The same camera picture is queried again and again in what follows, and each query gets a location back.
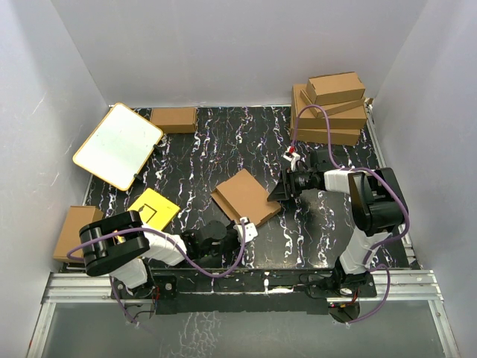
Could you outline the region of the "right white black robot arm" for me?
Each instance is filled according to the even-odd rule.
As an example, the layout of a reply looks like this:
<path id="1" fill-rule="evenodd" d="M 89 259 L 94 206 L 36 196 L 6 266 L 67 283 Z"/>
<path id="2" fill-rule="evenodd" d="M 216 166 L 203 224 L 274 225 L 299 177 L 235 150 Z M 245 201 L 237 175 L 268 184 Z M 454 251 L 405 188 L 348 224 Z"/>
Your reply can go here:
<path id="1" fill-rule="evenodd" d="M 405 223 L 407 207 L 397 179 L 390 168 L 358 170 L 337 168 L 322 152 L 309 153 L 309 163 L 291 146 L 282 158 L 289 165 L 281 170 L 269 201 L 288 201 L 305 190 L 338 192 L 349 196 L 354 230 L 344 252 L 328 274 L 307 274 L 300 281 L 306 293 L 357 296 L 370 282 L 370 263 L 378 244 Z"/>

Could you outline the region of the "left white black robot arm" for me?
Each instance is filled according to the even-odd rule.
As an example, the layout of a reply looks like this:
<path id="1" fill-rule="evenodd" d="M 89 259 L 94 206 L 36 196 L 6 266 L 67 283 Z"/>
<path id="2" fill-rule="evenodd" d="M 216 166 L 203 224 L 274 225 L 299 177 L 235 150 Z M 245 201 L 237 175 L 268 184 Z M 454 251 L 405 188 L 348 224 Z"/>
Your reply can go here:
<path id="1" fill-rule="evenodd" d="M 255 224 L 247 217 L 228 225 L 210 221 L 200 229 L 170 234 L 144 223 L 139 212 L 132 210 L 83 226 L 79 246 L 67 257 L 75 260 L 75 252 L 81 251 L 87 275 L 107 274 L 129 295 L 144 298 L 157 288 L 149 261 L 173 267 L 188 263 L 210 277 L 207 270 L 221 268 L 226 260 L 234 259 L 231 269 L 235 269 L 246 244 L 257 236 Z"/>

